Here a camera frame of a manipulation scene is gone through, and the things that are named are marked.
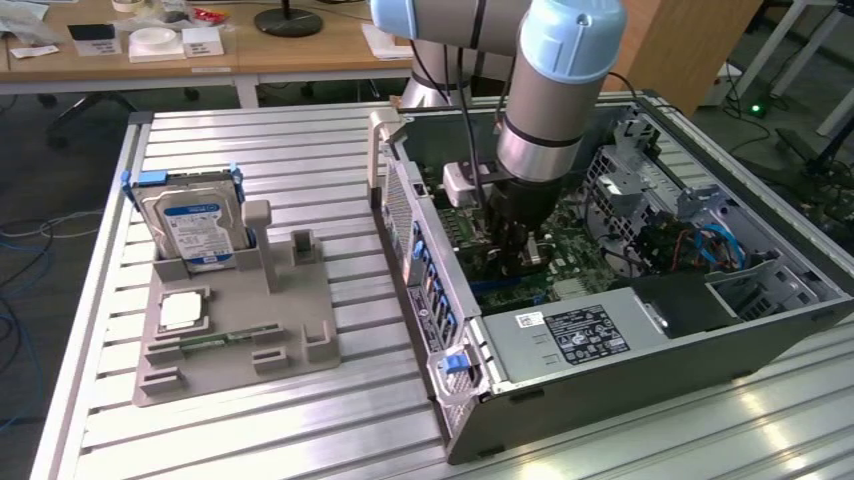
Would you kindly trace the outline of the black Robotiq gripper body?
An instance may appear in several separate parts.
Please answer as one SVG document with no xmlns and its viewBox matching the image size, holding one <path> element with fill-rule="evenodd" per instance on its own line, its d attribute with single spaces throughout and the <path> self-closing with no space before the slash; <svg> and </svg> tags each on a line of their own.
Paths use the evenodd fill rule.
<svg viewBox="0 0 854 480">
<path fill-rule="evenodd" d="M 534 231 L 550 216 L 560 197 L 561 181 L 497 181 L 488 195 L 486 225 L 490 234 L 504 230 Z"/>
</svg>

